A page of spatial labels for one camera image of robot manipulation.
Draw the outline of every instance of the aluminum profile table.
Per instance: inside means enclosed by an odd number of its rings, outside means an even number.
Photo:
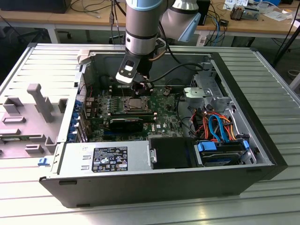
[[[50,100],[67,98],[79,71],[80,50],[122,50],[113,45],[38,44],[28,47],[0,88],[28,97],[28,82],[46,86]],[[289,167],[239,196],[68,209],[38,182],[38,158],[0,160],[1,224],[298,224],[300,221],[300,99],[258,52],[248,48],[173,47],[174,52],[218,52]]]

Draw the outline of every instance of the black cable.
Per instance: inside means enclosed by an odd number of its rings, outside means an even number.
[[[109,22],[111,23],[112,44],[114,45],[115,43],[114,43],[114,39],[113,39],[113,24],[114,24],[113,1],[111,1],[111,14],[110,14]]]
[[[210,5],[211,5],[211,7],[213,8],[214,11],[209,10],[209,12],[214,13],[215,16],[214,16],[214,15],[211,15],[211,14],[209,14],[209,15],[215,17],[216,21],[219,23],[219,21],[220,21],[220,16],[219,16],[218,13],[216,13],[215,7],[214,7],[212,4],[210,4]],[[214,29],[214,32],[212,33],[211,37],[208,38],[208,41],[207,41],[207,43],[206,43],[204,46],[207,46],[209,43],[210,43],[210,46],[211,46],[212,42],[215,41],[215,40],[217,39],[217,37],[216,37],[213,41],[211,40],[212,37],[214,36],[215,32],[217,31],[217,28],[218,28],[218,26],[217,26],[216,24],[214,24],[214,25],[216,26],[216,28]]]
[[[191,128],[189,128],[189,126],[186,125],[186,124],[182,121],[183,119],[181,119],[180,116],[179,116],[178,108],[179,108],[180,97],[181,97],[181,95],[178,97],[177,104],[176,104],[176,113],[177,113],[178,119],[180,120],[180,122],[181,122],[182,125],[184,125],[190,132],[192,132],[192,134],[193,134],[194,136],[196,136],[196,133],[195,133]]]
[[[105,0],[103,0],[102,2],[100,3],[95,3],[95,4],[89,4],[87,6],[84,7],[84,10],[86,10],[87,7],[90,7],[90,6],[96,6],[96,5],[101,5]]]
[[[271,38],[272,39],[272,41],[275,43],[275,44],[277,44],[278,46],[280,46],[280,44],[278,44],[277,43],[277,41],[279,42],[279,43],[283,43],[282,41],[279,41],[277,38]],[[297,47],[297,48],[289,48],[289,50],[294,50],[294,49],[299,49],[300,47]]]
[[[183,80],[182,80],[182,79],[179,79],[179,78],[171,78],[170,80],[168,80],[168,81],[165,83],[165,86],[168,86],[168,83],[169,83],[170,81],[179,81],[179,82],[183,83]]]
[[[29,42],[12,25],[10,25],[10,23],[6,19],[4,19],[1,15],[0,15],[0,17],[20,36],[20,38],[23,39],[23,41],[25,41],[27,44],[29,44]]]
[[[176,56],[175,56],[175,55],[173,54],[173,52],[171,51],[171,48],[170,48],[170,46],[169,46],[169,44],[168,44],[168,40],[167,40],[167,37],[166,37],[166,34],[165,34],[165,30],[164,30],[163,25],[161,24],[160,21],[159,21],[159,23],[158,23],[158,27],[159,27],[160,31],[162,32],[162,34],[164,35],[166,50],[169,51],[170,55],[172,56],[172,58],[173,58],[177,63],[181,64],[181,62],[176,58]],[[201,69],[201,70],[197,70],[197,69],[191,69],[191,68],[188,68],[188,67],[185,67],[185,68],[186,68],[186,69],[189,69],[189,70],[192,70],[192,71],[194,71],[194,72],[202,71],[202,69]]]
[[[124,16],[126,16],[126,13],[125,13],[125,11],[122,9],[122,7],[119,5],[119,3],[117,2],[117,0],[114,0],[114,2],[117,4],[117,7],[119,8],[119,10],[122,12],[122,14],[124,15]]]
[[[161,75],[159,78],[156,78],[152,81],[147,81],[148,83],[152,83],[152,82],[155,82],[155,81],[159,81],[160,79],[164,78],[165,76],[167,76],[169,73],[171,73],[172,71],[176,70],[177,68],[179,67],[183,67],[183,66],[187,66],[187,65],[190,65],[190,66],[196,66],[198,68],[201,68],[203,70],[203,67],[200,66],[199,64],[197,63],[192,63],[192,62],[187,62],[187,63],[181,63],[177,66],[175,66],[174,68],[170,69],[169,71],[165,72],[163,75]]]
[[[272,41],[275,43],[275,44],[277,44],[279,47],[280,47],[280,44],[278,44],[276,41],[278,41],[278,40],[276,40],[275,38],[271,38],[272,39]]]
[[[113,2],[113,9],[114,9],[115,17],[116,17],[117,29],[118,29],[118,35],[119,35],[119,41],[120,41],[120,45],[121,45],[122,41],[121,41],[121,35],[120,35],[119,22],[118,22],[118,16],[117,16],[117,10],[116,10],[116,3],[115,2]]]
[[[279,52],[280,52],[282,46],[284,45],[284,43],[285,43],[287,37],[290,35],[291,30],[292,30],[292,27],[294,26],[295,20],[296,20],[296,18],[297,18],[297,14],[298,14],[299,7],[300,7],[300,1],[299,1],[297,10],[296,10],[295,18],[294,18],[294,20],[293,20],[293,22],[292,22],[292,24],[291,24],[290,30],[289,30],[289,32],[287,33],[287,35],[286,35],[286,37],[285,37],[283,43],[281,44],[280,48],[278,49],[278,51],[277,51],[277,53],[276,53],[276,55],[275,55],[275,58],[274,58],[274,61],[273,61],[274,66],[276,66],[275,61],[277,60],[277,56],[278,56],[278,54],[279,54]]]
[[[74,10],[74,11],[76,11],[76,12],[80,12],[80,13],[95,12],[95,11],[98,11],[98,10],[101,10],[101,9],[104,9],[104,8],[107,8],[107,7],[110,7],[110,5],[108,5],[108,6],[104,6],[104,7],[102,7],[102,8],[98,8],[98,9],[94,9],[94,10],[80,11],[80,10],[77,10],[77,9],[74,9],[74,8],[73,8],[73,5],[74,5],[76,2],[79,2],[79,1],[81,1],[81,0],[76,0],[75,2],[73,2],[73,3],[71,4],[70,7],[71,7],[72,10]]]

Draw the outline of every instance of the green circuit board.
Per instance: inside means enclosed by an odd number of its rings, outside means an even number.
[[[175,94],[165,97],[164,91],[164,88],[154,89],[151,96],[141,97],[146,102],[142,110],[145,115],[141,113],[135,116],[124,116],[123,104],[126,101],[123,96],[111,96],[109,91],[104,90],[97,97],[89,98],[86,104],[92,130],[89,141],[142,141],[153,135],[181,137],[183,135],[181,124],[174,111]],[[139,118],[148,122],[143,123],[142,132],[115,134],[109,129],[109,121],[115,118]]]

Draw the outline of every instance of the power supply label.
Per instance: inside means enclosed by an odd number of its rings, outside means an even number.
[[[95,148],[92,171],[114,172],[128,170],[127,147]]]

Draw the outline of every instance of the paper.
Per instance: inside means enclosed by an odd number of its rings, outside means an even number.
[[[286,15],[284,15],[283,13],[277,12],[277,11],[273,11],[267,14],[264,14],[266,17],[271,18],[273,20],[276,21],[283,21],[286,19]]]
[[[237,6],[247,6],[248,0],[225,0],[225,3],[223,5],[223,9],[232,10],[234,5]]]

